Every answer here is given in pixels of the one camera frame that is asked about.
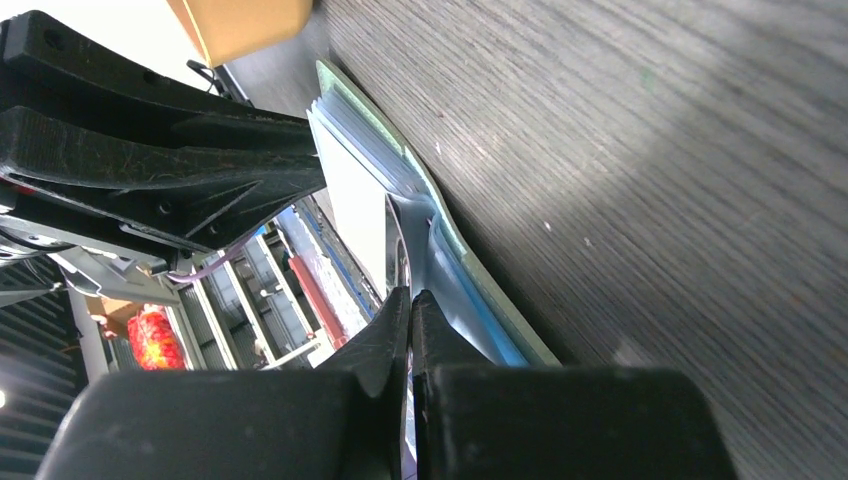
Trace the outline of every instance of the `screw hole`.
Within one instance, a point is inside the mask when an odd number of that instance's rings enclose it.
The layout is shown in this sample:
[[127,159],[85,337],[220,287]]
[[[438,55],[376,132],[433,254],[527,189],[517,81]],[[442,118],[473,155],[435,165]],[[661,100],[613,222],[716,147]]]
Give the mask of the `screw hole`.
[[160,215],[170,215],[171,212],[174,211],[173,205],[171,205],[171,202],[167,200],[162,200],[161,202],[159,202],[159,205],[156,207],[156,209],[159,211]]
[[153,70],[145,70],[144,73],[141,74],[141,78],[144,79],[145,83],[147,83],[148,85],[153,85],[154,87],[164,87],[165,85],[170,83],[170,80],[168,78],[159,75]]
[[47,43],[47,46],[53,50],[61,52],[65,49],[65,39],[62,38],[62,35],[56,30],[45,30],[44,42]]

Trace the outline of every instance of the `gray wood grain surface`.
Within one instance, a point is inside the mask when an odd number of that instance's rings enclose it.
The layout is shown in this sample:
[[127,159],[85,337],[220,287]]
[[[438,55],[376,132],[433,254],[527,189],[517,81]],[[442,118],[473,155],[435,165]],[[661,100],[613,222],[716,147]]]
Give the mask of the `gray wood grain surface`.
[[[323,0],[296,42],[558,355],[689,374],[743,478],[845,478],[848,3]],[[236,62],[258,106],[317,92],[295,45]]]

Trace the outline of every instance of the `red object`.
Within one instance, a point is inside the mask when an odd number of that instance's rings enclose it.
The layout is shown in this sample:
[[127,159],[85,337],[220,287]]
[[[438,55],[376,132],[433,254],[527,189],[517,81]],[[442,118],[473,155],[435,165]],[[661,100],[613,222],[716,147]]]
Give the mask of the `red object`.
[[309,269],[306,268],[303,260],[300,257],[291,257],[289,258],[289,266],[297,276],[297,280],[300,282],[306,298],[309,299],[309,303],[315,309],[315,315],[324,327],[324,331],[327,332],[327,337],[333,344],[333,348],[338,350],[342,345],[347,343],[347,335],[345,335],[342,324],[339,322],[339,317],[330,308],[327,299],[324,298],[324,294],[321,292],[321,287],[312,278],[312,274],[309,273]]
[[161,309],[144,312],[127,322],[136,361],[145,370],[185,370],[180,343]]
[[33,195],[33,194],[35,194],[35,190],[33,190],[29,187],[25,187],[23,185],[18,185],[16,183],[10,182],[9,180],[6,180],[5,178],[0,178],[0,183],[11,185],[12,190],[20,193],[21,195]]

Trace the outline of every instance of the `metal frame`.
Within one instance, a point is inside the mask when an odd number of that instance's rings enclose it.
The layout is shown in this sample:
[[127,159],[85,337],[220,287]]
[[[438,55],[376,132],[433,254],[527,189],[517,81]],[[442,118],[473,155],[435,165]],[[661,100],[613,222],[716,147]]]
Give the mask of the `metal frame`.
[[141,273],[135,262],[95,255],[82,247],[48,255],[63,269],[65,277],[82,293],[157,305],[178,305],[179,296],[153,278]]
[[224,366],[229,370],[238,370],[240,367],[235,355],[233,355],[234,345],[232,335],[230,335],[229,330],[225,330],[221,326],[221,322],[212,309],[212,303],[209,302],[209,296],[206,294],[206,289],[203,287],[202,281],[198,280],[192,285],[194,286],[195,293],[197,293],[200,308],[203,309],[203,314],[209,323],[209,328],[212,330],[212,336],[215,337],[218,350],[221,352],[221,358],[224,359]]
[[0,286],[0,308],[56,291],[57,285]]
[[[224,253],[225,252],[221,250],[218,252],[218,255],[223,256]],[[256,306],[253,304],[253,300],[247,295],[244,285],[241,283],[241,279],[236,274],[236,270],[235,267],[233,267],[232,262],[224,262],[224,270],[227,272],[227,276],[233,284],[233,290],[235,290],[239,303],[241,303],[242,309],[244,309],[247,321],[250,323],[250,326],[253,327],[253,334],[256,336],[256,339],[262,347],[262,355],[270,365],[280,356],[280,349],[275,342],[269,341],[269,338],[273,339],[271,332],[268,331],[268,327],[262,321],[259,312],[256,311]]]
[[300,324],[303,326],[306,334],[314,334],[315,332],[312,330],[312,326],[309,325],[309,320],[306,319],[306,314],[303,313],[303,309],[300,307],[300,302],[297,301],[297,298],[291,289],[291,285],[289,285],[288,280],[286,280],[286,276],[283,274],[283,270],[280,268],[280,264],[277,262],[277,259],[274,257],[274,253],[268,246],[268,242],[266,242],[265,238],[260,235],[256,238],[256,243],[259,244],[259,248],[262,250],[262,253],[265,254],[265,258],[268,260],[268,263],[271,264],[271,272],[274,274],[274,278],[277,279],[277,288],[283,292],[286,299],[289,303],[291,303],[292,309],[294,309],[297,319],[300,320]]
[[165,307],[165,311],[170,320],[171,328],[174,334],[183,346],[183,351],[186,353],[186,366],[189,370],[205,370],[206,359],[203,358],[203,353],[200,351],[200,345],[197,344],[197,337],[194,331],[188,324],[188,314],[185,311],[182,303],[175,307]]
[[221,82],[224,89],[230,94],[233,101],[244,105],[250,105],[251,107],[253,106],[253,102],[250,101],[250,97],[247,96],[247,93],[245,93],[244,89],[241,88],[241,85],[236,82],[236,79],[233,77],[232,72],[230,72],[229,67],[221,65],[213,68],[212,70],[215,71],[215,76]]
[[106,361],[106,349],[100,336],[100,326],[91,319],[83,294],[69,289],[68,301],[71,305],[71,313],[74,315],[74,324],[82,334],[79,345],[85,364],[85,373],[88,376],[88,382],[94,383],[95,380],[109,373],[109,362]]
[[286,363],[294,360],[295,358],[297,358],[297,357],[299,357],[303,354],[310,353],[310,351],[312,351],[313,349],[320,348],[321,343],[322,343],[322,340],[318,337],[315,337],[312,340],[304,343],[303,345],[295,348],[291,352],[289,352],[289,353],[283,355],[282,357],[278,358],[277,360],[274,360],[273,362],[269,363],[268,365],[262,367],[262,370],[273,370],[275,368],[279,368],[279,367],[285,365]]

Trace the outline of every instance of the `black cable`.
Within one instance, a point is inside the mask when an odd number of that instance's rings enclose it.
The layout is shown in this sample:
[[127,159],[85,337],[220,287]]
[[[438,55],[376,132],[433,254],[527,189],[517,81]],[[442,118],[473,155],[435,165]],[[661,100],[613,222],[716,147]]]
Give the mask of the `black cable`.
[[215,87],[215,90],[218,92],[218,94],[223,95],[223,93],[224,93],[223,85],[221,84],[221,81],[218,80],[218,78],[217,78],[218,76],[217,76],[217,74],[215,74],[215,70],[213,70],[213,69],[207,67],[206,65],[204,65],[200,62],[197,62],[195,60],[187,61],[186,66],[188,68],[192,69],[194,71],[194,73],[200,75],[201,77],[205,78],[206,81],[209,82],[209,88],[206,89],[206,93],[211,92],[212,87]]
[[42,252],[42,253],[59,253],[59,252],[64,252],[65,250],[67,250],[69,248],[73,248],[73,245],[60,245],[58,247],[47,247],[47,246],[44,246],[44,245],[36,245],[32,242],[28,242],[28,241],[24,240],[23,238],[19,238],[15,235],[12,235],[11,233],[4,230],[3,228],[0,228],[0,237],[3,237],[6,240],[8,240],[8,241],[14,243],[15,245],[20,246],[20,247],[29,248],[30,250],[35,250],[37,252]]

